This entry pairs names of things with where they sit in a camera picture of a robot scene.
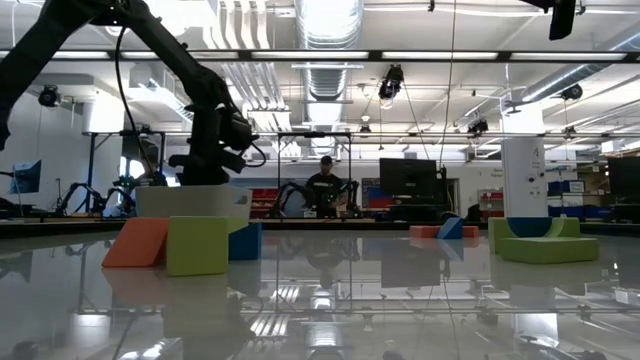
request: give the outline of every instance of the black t-shirt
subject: black t-shirt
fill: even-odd
[[[337,198],[338,192],[342,187],[342,180],[333,174],[322,175],[317,173],[307,181],[307,188],[313,190],[315,195],[315,204],[318,209],[327,208],[329,196]]]

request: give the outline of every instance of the green foam block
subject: green foam block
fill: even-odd
[[[515,237],[506,218],[489,218],[489,249],[492,253],[500,253],[502,240]]]
[[[554,237],[580,237],[580,220],[578,218],[553,218],[549,232],[544,236]]]
[[[560,264],[597,260],[598,240],[589,238],[506,238],[500,245],[504,260],[527,264]]]
[[[167,237],[169,276],[226,273],[229,229],[237,226],[226,217],[172,217]]]

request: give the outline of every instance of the security camera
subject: security camera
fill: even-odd
[[[578,84],[575,84],[561,92],[560,97],[563,100],[578,100],[582,97],[582,94],[582,87]]]
[[[55,85],[45,85],[44,89],[38,96],[40,105],[48,108],[57,108],[62,103],[62,96],[58,93],[58,87]]]

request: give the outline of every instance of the cable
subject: cable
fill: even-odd
[[[267,155],[264,154],[264,151],[262,151],[262,149],[260,149],[256,144],[251,143],[251,146],[253,146],[254,149],[256,149],[256,151],[258,151],[260,153],[260,155],[262,155],[262,163],[260,165],[251,165],[251,164],[247,164],[247,167],[251,167],[251,168],[257,168],[257,167],[262,167],[264,166],[264,164],[267,163]]]
[[[442,169],[442,153],[444,152],[444,143],[447,136],[447,125],[449,125],[449,107],[451,105],[451,80],[453,78],[453,54],[456,46],[456,9],[458,0],[453,0],[453,31],[451,33],[451,59],[449,61],[449,85],[447,86],[447,108],[444,114],[444,129],[442,130],[442,147],[440,147],[440,169]]]
[[[409,96],[409,89],[407,89],[407,83],[404,83],[404,91],[407,93],[407,101],[409,101],[409,108],[411,109],[411,115],[413,116],[413,122],[416,123],[416,128],[418,129],[418,136],[420,136],[420,142],[422,143],[422,148],[424,149],[424,154],[427,155],[427,160],[429,159],[429,153],[427,152],[427,145],[424,143],[422,139],[422,130],[420,130],[420,125],[418,124],[418,119],[416,118],[416,113],[413,111],[413,105],[411,104],[411,97]]]
[[[116,64],[116,78],[118,80],[118,90],[120,91],[120,97],[122,98],[122,104],[124,105],[124,110],[127,113],[127,118],[129,119],[129,123],[131,124],[131,131],[133,131],[133,137],[138,142],[138,147],[140,148],[140,152],[142,153],[142,157],[144,158],[151,175],[153,176],[153,181],[156,185],[160,184],[158,181],[158,177],[156,176],[156,169],[151,167],[151,161],[149,161],[149,157],[147,156],[147,152],[144,150],[144,146],[142,145],[142,140],[140,139],[140,133],[136,128],[136,122],[133,120],[133,115],[131,115],[131,109],[129,109],[129,103],[127,102],[127,96],[124,93],[124,87],[122,86],[122,74],[120,73],[120,48],[122,47],[122,39],[124,38],[124,34],[127,31],[127,27],[123,26],[122,30],[120,30],[120,35],[118,35],[118,41],[116,41],[116,51],[115,51],[115,64]]]

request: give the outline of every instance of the man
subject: man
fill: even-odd
[[[340,194],[342,180],[331,173],[333,160],[323,156],[320,160],[320,172],[307,180],[307,189],[313,192],[318,218],[337,217],[336,207],[346,203],[346,196]]]

